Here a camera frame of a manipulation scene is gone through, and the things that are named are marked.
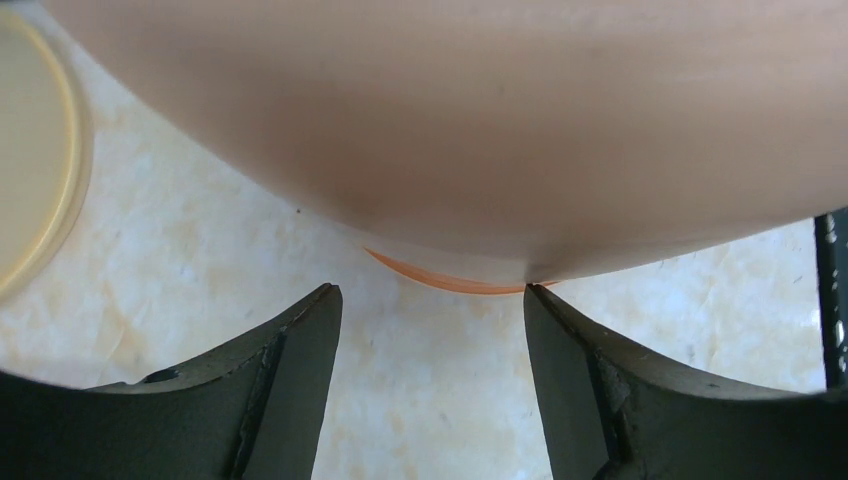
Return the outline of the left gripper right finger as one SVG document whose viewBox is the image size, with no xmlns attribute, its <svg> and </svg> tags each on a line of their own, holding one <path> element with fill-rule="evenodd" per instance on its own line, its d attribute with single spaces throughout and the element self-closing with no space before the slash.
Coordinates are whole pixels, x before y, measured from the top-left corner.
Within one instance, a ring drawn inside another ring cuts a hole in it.
<svg viewBox="0 0 848 480">
<path fill-rule="evenodd" d="M 799 394 L 690 367 L 540 285 L 523 297 L 556 479 L 843 479 L 847 392 Z"/>
</svg>

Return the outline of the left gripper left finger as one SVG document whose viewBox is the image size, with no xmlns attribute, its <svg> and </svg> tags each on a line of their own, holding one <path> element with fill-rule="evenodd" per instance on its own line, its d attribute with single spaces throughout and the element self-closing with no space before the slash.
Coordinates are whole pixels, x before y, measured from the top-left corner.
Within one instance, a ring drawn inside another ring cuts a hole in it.
<svg viewBox="0 0 848 480">
<path fill-rule="evenodd" d="M 1 376 L 5 479 L 308 479 L 339 344 L 325 284 L 275 318 L 135 384 Z"/>
</svg>

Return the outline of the orange capybara bucket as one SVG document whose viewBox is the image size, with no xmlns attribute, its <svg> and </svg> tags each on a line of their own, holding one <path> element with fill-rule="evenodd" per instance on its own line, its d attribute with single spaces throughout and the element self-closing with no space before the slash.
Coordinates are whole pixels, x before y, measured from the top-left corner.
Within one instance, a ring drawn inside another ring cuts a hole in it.
<svg viewBox="0 0 848 480">
<path fill-rule="evenodd" d="M 48 1 L 140 100 L 402 268 L 613 272 L 847 203 L 843 1 Z"/>
</svg>

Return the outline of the yellow capybara bucket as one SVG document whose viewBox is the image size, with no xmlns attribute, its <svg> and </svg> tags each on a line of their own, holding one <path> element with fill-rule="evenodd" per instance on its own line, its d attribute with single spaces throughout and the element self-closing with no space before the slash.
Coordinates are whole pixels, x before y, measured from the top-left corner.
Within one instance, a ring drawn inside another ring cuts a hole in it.
<svg viewBox="0 0 848 480">
<path fill-rule="evenodd" d="M 72 230 L 93 163 L 88 102 L 43 31 L 1 10 L 1 298 L 52 260 Z"/>
</svg>

